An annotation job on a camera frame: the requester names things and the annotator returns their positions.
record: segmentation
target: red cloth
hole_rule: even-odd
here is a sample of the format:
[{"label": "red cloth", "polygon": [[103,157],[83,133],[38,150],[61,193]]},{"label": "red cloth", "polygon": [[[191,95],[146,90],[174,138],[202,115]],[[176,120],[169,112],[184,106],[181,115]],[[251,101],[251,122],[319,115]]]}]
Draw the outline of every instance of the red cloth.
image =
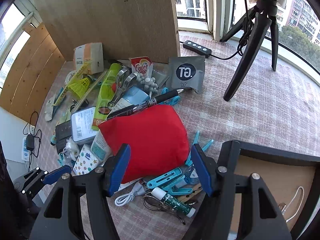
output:
[{"label": "red cloth", "polygon": [[114,154],[123,143],[130,145],[131,158],[122,183],[162,175],[183,165],[188,157],[187,131],[172,106],[152,106],[103,122],[99,128]]}]

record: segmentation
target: silver bolt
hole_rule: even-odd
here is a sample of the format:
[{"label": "silver bolt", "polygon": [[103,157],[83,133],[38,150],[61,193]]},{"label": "silver bolt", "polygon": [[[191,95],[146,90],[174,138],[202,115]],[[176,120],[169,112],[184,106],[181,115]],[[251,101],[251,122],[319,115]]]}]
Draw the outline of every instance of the silver bolt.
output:
[{"label": "silver bolt", "polygon": [[227,168],[225,166],[219,166],[218,167],[218,171],[221,173],[226,173],[227,172]]},{"label": "silver bolt", "polygon": [[97,167],[97,168],[94,169],[94,171],[96,173],[101,173],[101,172],[103,172],[103,167]]},{"label": "silver bolt", "polygon": [[62,179],[68,179],[69,177],[70,177],[69,173],[63,173],[61,176]]},{"label": "silver bolt", "polygon": [[258,173],[252,173],[251,176],[254,178],[254,179],[260,179],[260,175]]}]

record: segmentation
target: lime green tube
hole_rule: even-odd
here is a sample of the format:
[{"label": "lime green tube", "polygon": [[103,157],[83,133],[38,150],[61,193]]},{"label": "lime green tube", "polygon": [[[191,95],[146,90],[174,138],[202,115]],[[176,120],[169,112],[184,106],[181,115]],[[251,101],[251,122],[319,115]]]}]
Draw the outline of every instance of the lime green tube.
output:
[{"label": "lime green tube", "polygon": [[120,64],[113,63],[110,66],[110,69],[107,72],[107,75],[101,85],[91,126],[93,130],[99,130],[98,125],[101,124],[108,116],[108,112],[105,112],[105,110],[108,109],[108,103],[115,94],[111,87],[112,84],[116,81],[116,76],[121,68],[122,66]]}]

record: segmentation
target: glue stick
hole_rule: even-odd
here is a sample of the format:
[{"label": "glue stick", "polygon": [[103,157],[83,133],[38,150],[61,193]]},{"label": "glue stick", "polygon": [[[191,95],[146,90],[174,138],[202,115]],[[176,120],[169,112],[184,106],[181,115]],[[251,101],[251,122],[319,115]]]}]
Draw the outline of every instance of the glue stick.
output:
[{"label": "glue stick", "polygon": [[195,213],[195,209],[186,205],[185,203],[179,201],[178,199],[174,198],[170,194],[166,193],[164,190],[160,189],[159,187],[155,187],[153,191],[151,191],[151,194],[162,201],[163,203],[169,205],[175,210],[181,211],[183,214],[185,214],[187,217],[192,217]]}]

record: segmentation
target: black pen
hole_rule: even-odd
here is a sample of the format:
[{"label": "black pen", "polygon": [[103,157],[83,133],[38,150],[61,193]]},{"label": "black pen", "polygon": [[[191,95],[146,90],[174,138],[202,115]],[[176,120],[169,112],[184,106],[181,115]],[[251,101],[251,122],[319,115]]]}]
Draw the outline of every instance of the black pen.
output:
[{"label": "black pen", "polygon": [[109,114],[106,121],[108,121],[114,117],[129,116],[129,115],[135,114],[135,113],[140,112],[150,106],[154,106],[154,105],[159,104],[163,101],[166,101],[170,98],[174,98],[177,95],[178,95],[178,91],[172,90],[168,93],[151,98],[151,99],[143,102],[142,104],[127,106],[125,108],[119,109],[119,110],[114,111],[111,114]]}]

